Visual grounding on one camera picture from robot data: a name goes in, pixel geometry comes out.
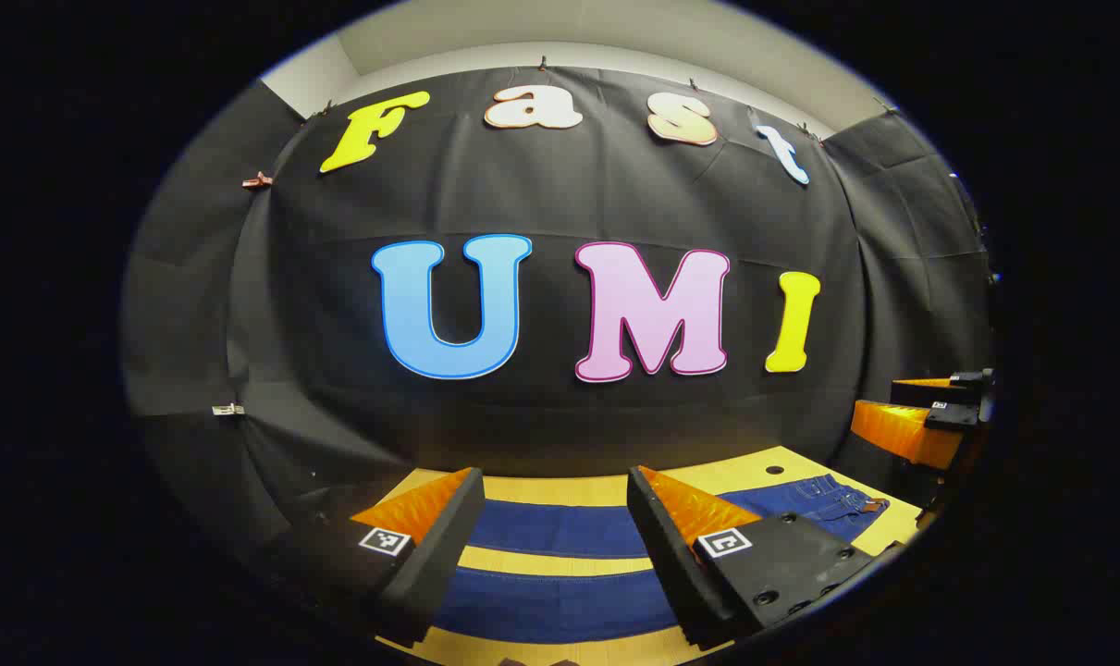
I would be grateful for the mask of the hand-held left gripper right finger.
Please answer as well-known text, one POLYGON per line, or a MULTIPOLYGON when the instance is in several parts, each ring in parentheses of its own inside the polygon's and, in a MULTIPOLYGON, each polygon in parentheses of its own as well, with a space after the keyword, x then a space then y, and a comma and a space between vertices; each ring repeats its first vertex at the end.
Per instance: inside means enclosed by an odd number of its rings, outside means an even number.
POLYGON ((627 507, 687 641, 702 650, 787 623, 874 557, 797 512, 749 512, 644 465, 627 507))

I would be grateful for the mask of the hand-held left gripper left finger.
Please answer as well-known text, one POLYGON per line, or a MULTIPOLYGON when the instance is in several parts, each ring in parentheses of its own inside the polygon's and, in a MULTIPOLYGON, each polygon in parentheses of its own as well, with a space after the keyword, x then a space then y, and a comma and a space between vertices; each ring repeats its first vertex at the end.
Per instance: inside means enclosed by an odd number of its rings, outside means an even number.
POLYGON ((264 547, 277 587, 340 632, 421 642, 485 506, 482 469, 463 468, 365 509, 334 493, 264 547))

